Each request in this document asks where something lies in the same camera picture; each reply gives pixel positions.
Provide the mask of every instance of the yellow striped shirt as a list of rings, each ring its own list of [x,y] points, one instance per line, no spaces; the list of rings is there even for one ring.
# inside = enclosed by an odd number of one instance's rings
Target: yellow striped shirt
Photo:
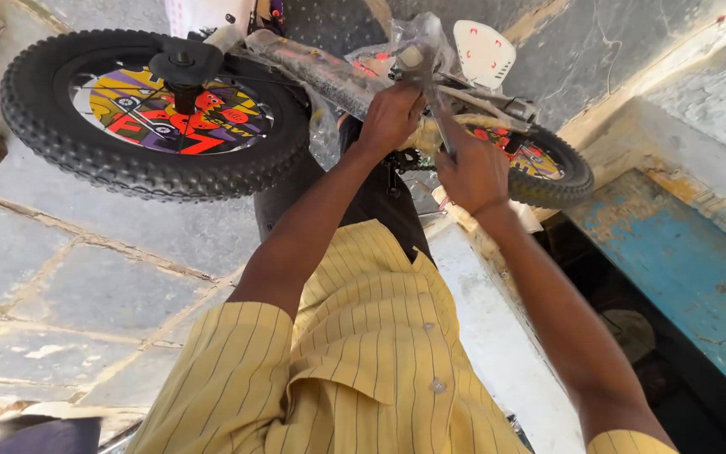
[[[458,339],[452,295],[377,221],[338,229],[295,323],[258,302],[193,326],[129,453],[526,454]],[[590,454],[673,453],[628,430]]]

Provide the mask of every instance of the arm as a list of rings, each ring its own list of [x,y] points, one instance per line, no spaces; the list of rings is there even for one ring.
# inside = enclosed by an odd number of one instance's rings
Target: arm
[[[603,432],[627,429],[673,447],[609,330],[509,208],[506,156],[452,119],[445,125],[458,145],[458,163],[438,156],[439,180],[498,244],[539,341],[579,412],[585,444]]]
[[[295,317],[304,283],[360,185],[416,129],[424,107],[419,95],[416,85],[398,83],[374,97],[358,142],[281,217],[248,260],[228,301],[273,304]]]

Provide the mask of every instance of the shirt sleeve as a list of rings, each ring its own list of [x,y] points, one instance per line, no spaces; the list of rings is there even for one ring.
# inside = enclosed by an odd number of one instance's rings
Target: shirt sleeve
[[[598,434],[587,454],[677,454],[657,438],[634,430],[610,430]]]
[[[202,315],[129,454],[250,452],[284,418],[293,324],[281,309],[226,303]]]

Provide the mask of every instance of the black pants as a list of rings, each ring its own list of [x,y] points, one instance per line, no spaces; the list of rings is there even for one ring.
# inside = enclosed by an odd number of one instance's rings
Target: black pants
[[[351,116],[340,125],[342,152],[348,150],[349,146],[358,139],[361,126],[362,123]],[[305,154],[284,180],[254,195],[254,211],[257,213],[260,239],[263,241],[281,215],[324,176],[324,169],[310,152],[305,150]],[[408,186],[402,179],[396,178],[399,197],[387,194],[391,171],[393,170],[380,163],[368,174],[338,227],[376,219],[395,236],[411,262],[416,259],[414,246],[432,260],[428,240],[424,236]]]

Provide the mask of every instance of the shirt pocket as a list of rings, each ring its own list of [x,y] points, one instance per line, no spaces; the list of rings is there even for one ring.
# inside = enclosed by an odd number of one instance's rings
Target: shirt pocket
[[[299,380],[328,380],[353,388],[387,405],[395,402],[394,331],[378,331],[347,336],[322,346],[290,364],[291,388]]]

